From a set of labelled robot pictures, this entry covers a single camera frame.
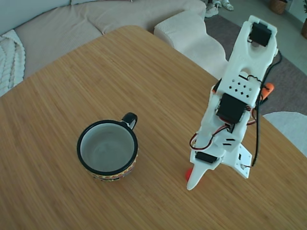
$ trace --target mug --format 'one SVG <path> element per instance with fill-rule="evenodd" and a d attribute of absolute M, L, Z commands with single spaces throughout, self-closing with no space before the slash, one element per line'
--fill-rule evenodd
<path fill-rule="evenodd" d="M 115 181 L 131 172 L 138 155 L 132 131 L 137 121 L 134 113 L 127 113 L 121 121 L 97 121 L 81 133 L 78 158 L 94 178 Z"/>

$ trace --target wooden table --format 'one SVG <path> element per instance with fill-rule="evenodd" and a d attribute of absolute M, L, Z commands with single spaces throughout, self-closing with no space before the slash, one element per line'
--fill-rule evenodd
<path fill-rule="evenodd" d="M 1 230 L 307 229 L 307 159 L 261 119 L 245 180 L 220 165 L 186 189 L 189 139 L 211 75 L 138 27 L 63 56 L 0 98 Z M 76 143 L 90 123 L 139 116 L 139 158 L 116 182 L 92 178 Z M 255 127 L 244 145 L 254 152 Z"/>

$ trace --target shoe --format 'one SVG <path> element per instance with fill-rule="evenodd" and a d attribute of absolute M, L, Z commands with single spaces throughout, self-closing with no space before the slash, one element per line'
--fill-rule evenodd
<path fill-rule="evenodd" d="M 221 8 L 222 4 L 219 0 L 213 0 L 213 4 L 217 7 L 217 8 Z"/>
<path fill-rule="evenodd" d="M 219 10 L 217 9 L 217 7 L 213 3 L 209 3 L 207 5 L 205 18 L 211 18 L 215 15 L 218 15 L 218 13 L 219 13 Z"/>
<path fill-rule="evenodd" d="M 222 1 L 222 6 L 229 11 L 233 11 L 234 7 L 233 5 L 230 4 L 229 0 L 221 0 Z"/>

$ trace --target white robotic arm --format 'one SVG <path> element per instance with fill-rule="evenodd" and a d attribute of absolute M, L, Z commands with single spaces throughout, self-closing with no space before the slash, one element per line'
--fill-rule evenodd
<path fill-rule="evenodd" d="M 250 16 L 237 37 L 226 71 L 212 87 L 201 127 L 190 141 L 194 164 L 187 189 L 220 163 L 248 178 L 252 160 L 241 144 L 268 66 L 277 54 L 276 27 Z"/>

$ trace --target white knit blanket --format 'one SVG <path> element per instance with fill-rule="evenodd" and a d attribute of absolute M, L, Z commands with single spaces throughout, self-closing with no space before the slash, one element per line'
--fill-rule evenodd
<path fill-rule="evenodd" d="M 17 33 L 0 36 L 0 97 L 24 79 L 25 50 Z"/>

